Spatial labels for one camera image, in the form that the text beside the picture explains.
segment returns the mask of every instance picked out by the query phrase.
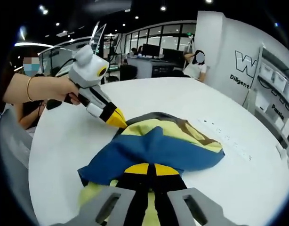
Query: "black ceiling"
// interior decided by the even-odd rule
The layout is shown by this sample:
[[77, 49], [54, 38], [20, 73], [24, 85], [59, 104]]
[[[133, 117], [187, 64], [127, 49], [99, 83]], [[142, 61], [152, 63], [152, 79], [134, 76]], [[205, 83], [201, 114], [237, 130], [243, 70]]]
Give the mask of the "black ceiling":
[[[26, 27], [26, 41], [55, 45], [71, 38], [90, 36], [96, 21], [81, 13], [79, 17], [83, 19], [79, 20], [77, 27], [84, 26], [82, 29], [75, 29], [75, 34], [70, 38], [67, 35], [61, 38], [56, 36], [72, 27], [72, 19], [78, 7], [76, 2], [81, 3], [81, 0], [40, 1], [39, 4], [48, 9], [48, 14], [43, 15], [36, 8], [32, 17], [25, 20], [23, 25]], [[166, 12], [160, 11], [161, 2], [165, 2]], [[115, 33], [115, 29], [120, 33], [127, 33], [166, 21], [196, 20], [198, 10], [223, 12], [227, 18], [263, 30], [289, 49], [289, 7], [276, 0], [213, 0], [212, 4], [206, 4], [205, 0], [133, 0], [130, 12], [120, 11], [104, 16], [101, 22], [107, 23], [107, 33]]]

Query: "table surface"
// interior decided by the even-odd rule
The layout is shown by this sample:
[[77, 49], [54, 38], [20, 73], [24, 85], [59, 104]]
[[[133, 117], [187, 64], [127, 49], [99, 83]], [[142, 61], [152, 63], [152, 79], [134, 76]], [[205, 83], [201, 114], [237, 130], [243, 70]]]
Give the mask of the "table surface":
[[[102, 90], [123, 111], [126, 120], [165, 112], [187, 119], [223, 143], [225, 157], [216, 166], [187, 172], [183, 180], [220, 204], [236, 224], [264, 226], [289, 195], [289, 169], [275, 148], [278, 141], [253, 115], [218, 91], [189, 78], [156, 78], [109, 83]], [[246, 147], [247, 161], [208, 128], [207, 120]], [[78, 214], [83, 186], [77, 170], [111, 141], [116, 128], [63, 103], [45, 110], [34, 134], [29, 160], [29, 187], [42, 226], [65, 223]]]

